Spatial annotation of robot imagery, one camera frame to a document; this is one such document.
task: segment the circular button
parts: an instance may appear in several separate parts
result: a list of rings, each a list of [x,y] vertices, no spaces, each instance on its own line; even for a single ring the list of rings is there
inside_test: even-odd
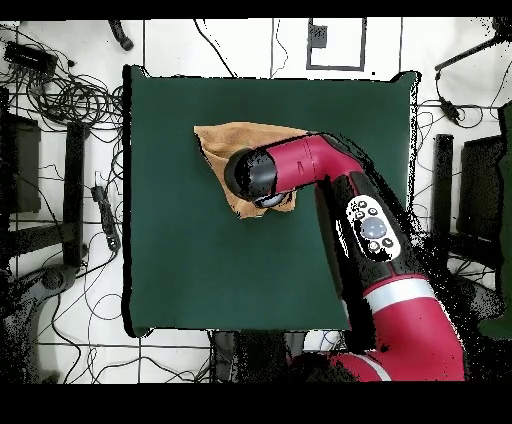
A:
[[[365,221],[361,224],[361,235],[367,239],[379,239],[384,237],[386,233],[387,228],[380,218],[371,216],[365,219]]]
[[[391,241],[391,239],[388,238],[382,240],[382,244],[384,247],[393,247],[393,242]]]
[[[376,241],[371,241],[370,244],[368,245],[368,249],[370,249],[372,252],[376,252],[377,250],[380,249],[379,243],[377,243]]]

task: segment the cable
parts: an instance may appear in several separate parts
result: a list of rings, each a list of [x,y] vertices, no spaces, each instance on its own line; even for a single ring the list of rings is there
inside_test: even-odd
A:
[[[134,364],[134,363],[136,363],[136,362],[138,362],[138,361],[140,361],[140,360],[142,360],[142,359],[145,359],[145,360],[147,360],[147,361],[151,362],[153,365],[157,366],[157,367],[158,367],[158,368],[160,368],[162,371],[166,371],[166,372],[168,372],[168,373],[173,374],[173,375],[174,375],[174,378],[179,378],[181,381],[188,381],[188,382],[191,382],[191,383],[193,383],[193,382],[194,382],[194,380],[188,380],[188,379],[185,379],[185,378],[182,378],[182,377],[181,377],[181,375],[182,375],[182,374],[190,373],[190,374],[192,374],[192,375],[194,376],[194,378],[195,378],[195,375],[194,375],[194,373],[193,373],[192,371],[182,371],[182,372],[180,372],[180,373],[177,373],[177,372],[175,372],[175,371],[171,371],[170,369],[167,369],[167,368],[165,368],[165,367],[161,366],[160,364],[158,364],[157,362],[155,362],[155,360],[153,360],[153,359],[149,358],[148,356],[141,356],[140,358],[133,359],[133,360],[131,360],[131,361],[128,361],[128,362],[125,362],[125,363],[122,363],[122,364],[107,365],[107,366],[103,367],[103,368],[101,369],[101,371],[98,373],[98,375],[94,378],[94,380],[93,380],[92,384],[94,384],[94,383],[96,383],[96,382],[99,382],[99,381],[98,381],[98,379],[99,379],[100,375],[103,373],[103,371],[105,371],[105,370],[107,370],[107,369],[109,369],[109,368],[121,368],[121,367],[125,367],[125,366],[127,366],[127,365]]]
[[[210,41],[210,39],[206,35],[204,35],[203,31],[201,31],[201,28],[199,28],[199,25],[197,24],[197,19],[193,19],[193,21],[194,21],[194,25],[196,26],[196,29],[199,32],[199,34],[201,35],[201,37],[203,37],[208,42],[208,44],[212,47],[212,49],[215,50],[215,53],[217,53],[217,56],[219,56],[219,59],[221,60],[222,64],[228,70],[229,75],[231,75],[233,78],[237,78],[238,75],[236,75],[235,73],[233,73],[231,71],[231,69],[229,69],[229,66],[227,65],[227,63],[224,60],[224,58],[222,57],[222,55],[220,54],[219,50],[217,50],[217,47],[215,47],[213,45],[213,43]]]
[[[484,112],[483,109],[480,106],[477,105],[460,105],[455,106],[452,102],[449,100],[446,100],[443,96],[441,96],[441,93],[439,92],[439,79],[441,78],[441,71],[438,71],[435,76],[435,83],[436,83],[436,92],[439,97],[439,102],[441,105],[439,106],[441,110],[443,111],[444,115],[452,121],[455,125],[457,125],[460,128],[464,129],[472,129],[476,126],[480,125],[480,123],[484,119]],[[466,117],[466,112],[464,112],[465,108],[471,108],[471,109],[479,109],[480,110],[480,120],[471,126],[464,126],[461,125],[460,122],[463,121]],[[464,112],[464,118],[460,118],[459,110],[462,110]]]
[[[462,171],[459,171],[459,172],[456,172],[455,174],[452,174],[452,177],[454,177],[455,175],[459,175],[461,174]],[[421,193],[423,193],[425,190],[429,189],[430,187],[432,187],[434,185],[434,183],[431,183],[429,184],[428,186],[426,186],[424,189],[420,190],[418,193],[415,193],[414,194],[414,198],[416,198],[417,196],[419,196]]]
[[[102,266],[108,265],[108,264],[109,264],[110,262],[112,262],[116,257],[117,257],[117,252],[112,253],[112,255],[110,256],[110,259],[109,259],[109,260],[107,260],[107,261],[106,261],[106,262],[104,262],[103,264],[98,265],[97,267],[94,267],[93,269],[91,269],[91,270],[87,271],[87,274],[90,274],[91,272],[93,272],[93,271],[95,271],[95,270],[97,270],[97,269],[101,268]],[[78,276],[76,277],[76,279],[81,278],[81,277],[83,277],[84,275],[85,275],[85,273],[83,273],[83,274],[81,274],[81,275],[78,275]],[[94,283],[95,283],[95,282],[96,282],[96,280],[94,280],[94,281],[92,282],[92,284],[87,288],[87,291],[91,289],[91,287],[94,285]],[[80,296],[79,296],[79,297],[78,297],[78,298],[77,298],[77,299],[76,299],[76,300],[75,300],[71,305],[69,305],[69,306],[68,306],[68,308],[67,308],[64,312],[62,312],[62,313],[61,313],[57,318],[55,318],[55,321],[57,321],[58,319],[60,319],[60,318],[62,317],[62,315],[64,315],[67,311],[69,311],[69,310],[70,310],[70,309],[71,309],[71,308],[72,308],[72,307],[73,307],[73,306],[74,306],[74,305],[75,305],[75,304],[76,304],[76,303],[77,303],[77,302],[78,302],[78,301],[79,301],[83,296],[84,296],[84,295],[83,295],[83,294],[81,294],[81,295],[80,295]],[[42,329],[42,330],[37,334],[37,336],[35,337],[35,339],[34,339],[33,341],[37,341],[37,338],[38,338],[41,334],[43,334],[43,333],[44,333],[48,328],[50,328],[50,327],[51,327],[51,324],[48,324],[45,328],[43,328],[43,329]]]
[[[494,102],[496,101],[496,99],[497,99],[497,98],[498,98],[498,96],[500,95],[500,92],[501,92],[501,90],[502,90],[502,88],[503,88],[503,84],[505,84],[505,78],[506,78],[506,76],[507,76],[507,74],[508,74],[508,71],[510,70],[510,66],[511,66],[511,65],[512,65],[512,60],[511,60],[511,61],[510,61],[510,63],[508,64],[507,69],[505,70],[505,73],[503,74],[503,78],[501,79],[501,85],[500,85],[500,88],[498,89],[498,92],[496,93],[496,96],[494,96],[494,99],[492,100],[491,108],[494,106]],[[496,119],[496,121],[498,121],[498,120],[499,120],[496,116],[494,116],[494,115],[492,114],[492,109],[489,109],[489,113],[491,114],[491,116],[492,116],[494,119]]]
[[[57,328],[55,327],[55,316],[57,315],[59,307],[60,307],[60,293],[57,295],[57,307],[55,308],[55,311],[53,312],[52,321],[51,321],[50,325],[52,326],[53,331],[55,331],[55,334],[57,334],[57,336],[59,336],[62,340],[64,340],[65,342],[69,343],[70,345],[72,345],[73,347],[75,347],[78,350],[78,358],[76,358],[75,363],[69,369],[68,373],[66,374],[66,377],[64,378],[64,382],[62,383],[62,384],[66,384],[66,382],[68,381],[69,375],[71,374],[71,371],[73,371],[75,369],[76,365],[78,364],[78,361],[82,357],[82,350],[80,349],[79,346],[77,346],[71,340],[67,339],[62,334],[60,334],[59,331],[57,330]]]
[[[283,66],[281,66],[280,68],[277,68],[275,70],[275,72],[272,73],[272,78],[274,78],[274,75],[277,74],[278,71],[284,69],[284,67],[286,66],[286,62],[288,61],[288,51],[284,48],[284,46],[281,44],[281,41],[279,41],[279,38],[277,38],[277,35],[279,34],[279,26],[281,25],[281,18],[279,18],[279,21],[277,22],[277,29],[276,29],[276,41],[277,41],[277,44],[279,44],[279,46],[284,50],[285,54],[286,54],[286,59],[284,60],[283,62]]]

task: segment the black chair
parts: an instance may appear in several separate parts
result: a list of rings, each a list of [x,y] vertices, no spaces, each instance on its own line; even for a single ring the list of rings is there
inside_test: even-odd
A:
[[[478,262],[490,270],[502,263],[499,233],[501,210],[497,164],[504,154],[501,136],[468,141],[462,150],[459,217],[455,232],[450,231],[453,136],[438,134],[434,144],[432,186],[432,237],[436,240],[437,257],[447,266],[452,255]],[[456,275],[455,284],[471,305],[479,321],[502,313],[501,287],[496,291],[463,276]]]

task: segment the black cable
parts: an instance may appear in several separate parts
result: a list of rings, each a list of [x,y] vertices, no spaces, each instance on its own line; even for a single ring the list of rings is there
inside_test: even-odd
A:
[[[109,263],[111,263],[115,258],[117,257],[117,252],[113,252],[112,255],[110,256],[110,259],[108,259],[106,262],[104,262],[103,264],[101,265],[98,265],[97,267],[94,267],[93,269],[87,271],[88,274],[90,274],[91,272],[101,268],[102,266],[105,266],[105,265],[108,265]],[[76,279],[78,278],[81,278],[83,277],[84,274],[81,274],[79,276],[76,277]],[[94,285],[94,283],[96,282],[96,280],[93,281],[93,283],[87,288],[87,290],[90,290],[91,287]],[[57,321],[58,319],[60,319],[62,317],[62,315],[64,315],[67,311],[69,311],[84,295],[81,294],[71,305],[68,306],[68,308],[62,312],[57,318],[55,318],[55,321]],[[38,334],[37,336],[35,337],[35,339],[33,340],[34,342],[37,341],[37,338],[43,334],[48,328],[51,327],[51,324],[48,324],[45,328],[43,328]]]
[[[494,105],[494,102],[496,101],[496,99],[498,98],[498,96],[500,95],[500,92],[503,88],[503,84],[505,84],[505,78],[507,77],[507,74],[508,74],[508,71],[510,70],[510,66],[512,65],[512,60],[510,61],[510,63],[508,64],[507,66],[507,69],[505,70],[505,73],[503,74],[503,78],[501,80],[501,85],[500,85],[500,88],[498,89],[498,92],[496,93],[496,96],[494,96],[494,99],[492,100],[492,103],[491,103],[491,108],[493,107]],[[498,118],[496,116],[494,116],[492,114],[492,109],[489,109],[489,113],[491,114],[491,116],[496,119],[496,121],[498,121]]]
[[[221,60],[222,64],[225,66],[225,68],[228,70],[229,72],[229,75],[231,75],[233,78],[236,78],[237,75],[235,75],[231,69],[229,69],[229,66],[227,65],[226,61],[224,60],[224,58],[222,57],[222,55],[220,54],[220,52],[217,50],[217,47],[215,47],[213,45],[213,43],[210,41],[210,39],[204,35],[203,31],[201,31],[201,28],[199,28],[199,25],[197,24],[197,19],[193,19],[194,21],[194,25],[196,26],[196,29],[197,31],[199,32],[199,34],[201,35],[201,37],[203,37],[210,46],[212,46],[212,49],[215,50],[215,53],[217,53],[217,56],[219,56],[219,59]]]
[[[107,366],[103,367],[103,368],[101,369],[101,371],[98,373],[98,375],[94,378],[94,380],[93,380],[92,384],[95,384],[96,382],[99,382],[99,381],[98,381],[98,379],[99,379],[100,375],[103,373],[103,371],[105,371],[105,370],[107,370],[107,369],[109,369],[109,368],[121,368],[121,367],[125,367],[125,366],[128,366],[128,365],[134,364],[134,363],[136,363],[136,362],[138,362],[138,361],[141,361],[142,359],[146,359],[147,361],[151,362],[153,365],[155,365],[155,366],[157,366],[158,368],[160,368],[162,371],[166,371],[166,372],[168,372],[168,373],[170,373],[170,374],[173,374],[173,375],[174,375],[174,378],[179,378],[181,381],[188,381],[188,382],[191,382],[191,383],[193,383],[193,382],[194,382],[194,380],[189,380],[189,379],[185,379],[185,378],[182,378],[182,377],[181,377],[181,375],[182,375],[182,374],[185,374],[185,373],[190,373],[190,374],[192,374],[192,375],[195,377],[195,375],[194,375],[194,373],[193,373],[192,371],[182,371],[182,372],[180,372],[180,373],[177,373],[177,372],[175,372],[175,371],[172,371],[172,370],[170,370],[170,369],[167,369],[167,368],[165,368],[165,367],[161,366],[160,364],[158,364],[157,362],[155,362],[155,360],[153,360],[153,359],[149,358],[148,356],[141,356],[140,358],[136,358],[136,359],[133,359],[133,360],[131,360],[131,361],[124,362],[124,363],[122,363],[122,364],[107,365]]]
[[[279,38],[277,38],[278,34],[279,34],[279,26],[281,25],[281,18],[279,18],[279,21],[277,22],[277,29],[276,29],[276,41],[277,41],[277,44],[279,44],[279,46],[284,50],[285,54],[286,54],[286,59],[284,60],[283,62],[283,66],[281,66],[280,68],[277,68],[275,70],[275,72],[272,73],[272,78],[274,78],[274,75],[277,74],[278,71],[284,69],[284,67],[286,66],[286,62],[288,62],[288,50],[286,50],[284,48],[284,46],[281,44],[281,41],[279,41]]]
[[[64,382],[62,384],[66,384],[66,382],[68,381],[68,378],[69,378],[69,375],[71,374],[71,372],[75,369],[76,365],[78,364],[78,361],[80,360],[80,358],[82,357],[82,350],[80,349],[79,346],[77,346],[75,343],[73,343],[71,340],[67,339],[66,337],[64,337],[62,334],[59,333],[59,331],[57,330],[57,328],[55,327],[55,316],[57,315],[57,312],[59,310],[59,307],[60,307],[60,293],[57,295],[57,307],[55,308],[55,311],[53,312],[53,316],[52,316],[52,321],[51,321],[51,326],[53,328],[53,331],[55,331],[55,334],[57,334],[57,336],[59,336],[62,340],[64,340],[65,342],[69,343],[70,345],[72,345],[73,347],[75,347],[77,350],[78,350],[78,358],[76,358],[76,361],[75,363],[73,364],[73,366],[69,369],[68,373],[66,374],[66,377],[64,378]]]
[[[91,375],[91,384],[92,384],[92,382],[93,382],[93,380],[95,378],[94,377],[94,360],[96,359],[96,355],[95,355],[94,358],[91,358],[91,362],[89,363],[89,357],[90,357],[90,355],[92,355],[92,351],[93,351],[93,349],[91,349],[91,321],[92,321],[92,317],[95,316],[95,317],[97,317],[97,318],[99,318],[99,319],[101,319],[103,321],[112,321],[114,319],[119,318],[122,315],[120,313],[119,315],[117,315],[114,318],[104,318],[104,317],[100,317],[99,315],[97,315],[95,313],[95,310],[98,307],[98,305],[101,303],[101,301],[103,299],[106,299],[107,297],[110,297],[110,296],[116,296],[116,297],[119,297],[121,299],[121,296],[119,296],[116,293],[108,293],[108,294],[102,296],[100,299],[98,299],[98,301],[94,304],[94,307],[92,309],[89,308],[90,311],[91,311],[91,315],[89,316],[89,324],[87,325],[87,344],[88,344],[89,351],[87,353],[87,369],[85,371],[89,370],[89,374]]]

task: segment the black equipment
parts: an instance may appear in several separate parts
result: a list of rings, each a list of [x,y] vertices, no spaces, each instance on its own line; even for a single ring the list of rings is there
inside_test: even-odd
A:
[[[37,383],[33,329],[45,300],[71,287],[86,248],[82,244],[84,141],[81,123],[69,123],[66,137],[63,222],[9,231],[17,187],[29,185],[16,153],[16,117],[9,114],[9,92],[0,89],[0,381]],[[62,244],[63,264],[15,278],[12,257]]]

